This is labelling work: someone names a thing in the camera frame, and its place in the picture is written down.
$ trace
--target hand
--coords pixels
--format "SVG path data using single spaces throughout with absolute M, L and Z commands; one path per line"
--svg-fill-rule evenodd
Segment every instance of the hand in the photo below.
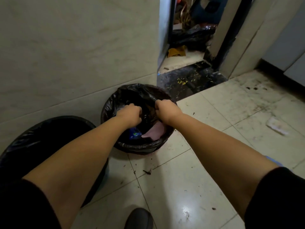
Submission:
M 133 128 L 141 123 L 142 119 L 140 114 L 142 113 L 142 108 L 135 106 L 134 104 L 125 105 L 124 108 L 116 113 L 117 117 L 124 119 L 128 128 Z
M 163 123 L 170 126 L 172 126 L 170 120 L 183 114 L 181 109 L 171 100 L 156 100 L 155 108 L 159 119 L 161 119 Z

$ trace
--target black shoe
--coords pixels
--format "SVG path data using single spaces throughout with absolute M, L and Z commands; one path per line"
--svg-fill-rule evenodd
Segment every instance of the black shoe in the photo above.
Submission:
M 128 216 L 124 229 L 153 229 L 153 217 L 144 208 L 135 208 Z

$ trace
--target forearm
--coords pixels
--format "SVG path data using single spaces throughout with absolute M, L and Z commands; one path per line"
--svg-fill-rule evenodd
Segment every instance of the forearm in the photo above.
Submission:
M 120 117 L 111 118 L 62 147 L 24 177 L 44 192 L 63 228 L 73 222 L 126 125 Z
M 277 165 L 263 155 L 191 116 L 172 119 L 200 162 L 222 189 L 236 211 L 244 216 L 255 189 Z

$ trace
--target dirty floor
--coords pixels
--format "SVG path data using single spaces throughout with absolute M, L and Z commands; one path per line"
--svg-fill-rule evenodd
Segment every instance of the dirty floor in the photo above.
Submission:
M 257 71 L 178 101 L 188 115 L 253 147 L 305 178 L 305 103 Z M 288 131 L 266 126 L 276 117 Z M 157 229 L 244 228 L 241 218 L 175 131 L 147 156 L 113 150 L 109 179 L 82 208 L 72 228 L 124 228 L 136 207 L 148 209 Z

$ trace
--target black trash bag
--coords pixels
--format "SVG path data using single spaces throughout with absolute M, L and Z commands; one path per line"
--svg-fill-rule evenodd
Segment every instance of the black trash bag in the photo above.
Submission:
M 196 25 L 187 31 L 173 30 L 170 39 L 170 48 L 185 45 L 190 51 L 197 50 L 205 52 L 207 49 L 206 43 L 212 38 L 215 31 L 215 25 Z
M 0 184 L 21 179 L 61 147 L 95 128 L 90 121 L 76 116 L 45 120 L 17 137 L 0 156 Z M 108 160 L 86 196 L 88 204 L 105 175 Z
M 155 111 L 156 100 L 175 100 L 160 87 L 148 84 L 128 84 L 117 89 L 106 101 L 101 112 L 101 124 L 114 117 L 118 110 L 128 104 L 135 104 L 142 108 L 142 122 L 137 129 L 145 134 L 156 123 L 158 117 Z M 118 138 L 114 147 L 126 153 L 145 155 L 159 149 L 173 133 L 174 128 L 166 126 L 165 134 L 158 140 L 150 138 L 129 139 L 129 129 Z

